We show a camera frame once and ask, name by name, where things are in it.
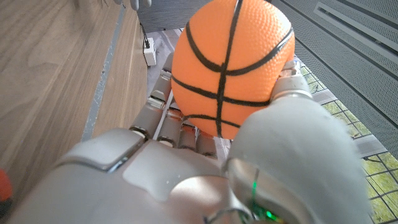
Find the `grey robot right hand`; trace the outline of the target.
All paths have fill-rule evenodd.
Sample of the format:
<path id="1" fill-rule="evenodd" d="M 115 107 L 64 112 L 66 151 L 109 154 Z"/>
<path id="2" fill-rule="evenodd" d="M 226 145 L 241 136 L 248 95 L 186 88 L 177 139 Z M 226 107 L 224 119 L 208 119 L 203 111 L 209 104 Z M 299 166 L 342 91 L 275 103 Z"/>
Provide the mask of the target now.
<path id="1" fill-rule="evenodd" d="M 288 61 L 228 157 L 149 98 L 131 129 L 67 152 L 9 223 L 370 223 L 357 148 Z"/>

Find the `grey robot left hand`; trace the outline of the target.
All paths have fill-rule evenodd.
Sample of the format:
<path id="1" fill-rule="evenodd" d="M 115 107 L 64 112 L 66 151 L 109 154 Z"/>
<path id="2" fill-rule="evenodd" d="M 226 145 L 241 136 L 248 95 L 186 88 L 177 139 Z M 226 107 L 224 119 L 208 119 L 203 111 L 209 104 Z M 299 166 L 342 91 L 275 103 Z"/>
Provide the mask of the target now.
<path id="1" fill-rule="evenodd" d="M 113 0 L 116 4 L 120 5 L 123 3 L 123 0 Z M 152 0 L 129 0 L 131 8 L 135 11 L 139 10 L 139 4 L 140 2 L 143 2 L 143 4 L 146 7 L 151 7 L 152 5 Z"/>

